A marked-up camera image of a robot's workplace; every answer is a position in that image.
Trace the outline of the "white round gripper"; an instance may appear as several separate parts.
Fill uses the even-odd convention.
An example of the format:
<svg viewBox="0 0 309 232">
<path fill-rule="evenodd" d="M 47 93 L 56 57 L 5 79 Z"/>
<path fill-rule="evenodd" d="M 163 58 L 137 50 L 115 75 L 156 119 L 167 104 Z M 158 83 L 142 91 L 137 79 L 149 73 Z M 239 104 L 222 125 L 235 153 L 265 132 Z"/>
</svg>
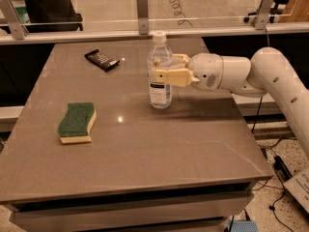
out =
<svg viewBox="0 0 309 232">
<path fill-rule="evenodd" d="M 186 54 L 174 54 L 172 68 L 154 70 L 152 77 L 155 81 L 173 86 L 185 87 L 192 84 L 199 90 L 211 91 L 220 85 L 223 61 L 220 56 L 210 53 L 199 53 L 191 59 Z"/>
</svg>

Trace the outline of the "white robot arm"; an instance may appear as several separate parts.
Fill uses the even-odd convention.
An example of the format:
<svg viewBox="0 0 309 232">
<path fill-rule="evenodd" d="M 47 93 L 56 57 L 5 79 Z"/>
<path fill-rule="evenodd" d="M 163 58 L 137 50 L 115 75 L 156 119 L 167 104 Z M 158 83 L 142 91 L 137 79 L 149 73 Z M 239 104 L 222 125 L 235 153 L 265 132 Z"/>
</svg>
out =
<svg viewBox="0 0 309 232">
<path fill-rule="evenodd" d="M 213 53 L 176 54 L 170 67 L 151 64 L 150 74 L 173 86 L 224 89 L 251 98 L 271 95 L 309 157 L 309 90 L 279 50 L 263 47 L 250 59 Z"/>
</svg>

